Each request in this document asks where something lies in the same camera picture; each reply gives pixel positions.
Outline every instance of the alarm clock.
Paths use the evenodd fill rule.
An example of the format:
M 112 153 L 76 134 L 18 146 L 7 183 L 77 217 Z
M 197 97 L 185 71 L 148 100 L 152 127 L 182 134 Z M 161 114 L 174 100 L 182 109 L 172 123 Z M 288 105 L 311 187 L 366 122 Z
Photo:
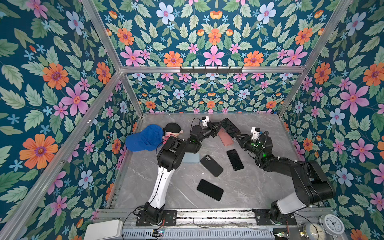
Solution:
M 325 234 L 324 229 L 317 223 L 307 222 L 302 225 L 302 230 L 300 229 L 300 235 L 305 237 L 306 240 L 326 240 L 327 235 Z
M 345 227 L 343 222 L 333 214 L 326 214 L 319 218 L 320 225 L 325 232 L 332 236 L 340 235 L 344 232 Z

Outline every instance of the black smartphone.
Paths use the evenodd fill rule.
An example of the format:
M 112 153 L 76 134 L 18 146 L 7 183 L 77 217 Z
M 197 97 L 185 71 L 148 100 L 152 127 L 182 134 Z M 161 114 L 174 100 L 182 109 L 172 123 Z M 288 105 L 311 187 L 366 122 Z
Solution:
M 223 168 L 209 155 L 205 155 L 200 162 L 215 177 L 223 172 Z
M 239 155 L 237 154 L 236 149 L 227 151 L 229 161 L 231 161 L 232 167 L 235 171 L 243 169 L 244 165 L 240 160 Z
M 220 121 L 222 124 L 221 127 L 231 136 L 231 138 L 235 138 L 236 134 L 240 134 L 240 130 L 228 119 L 224 118 Z
M 200 183 L 197 186 L 197 190 L 217 201 L 220 201 L 221 196 L 224 193 L 224 190 L 222 188 L 219 188 L 218 186 L 213 185 L 212 183 L 207 182 L 204 179 L 200 180 Z

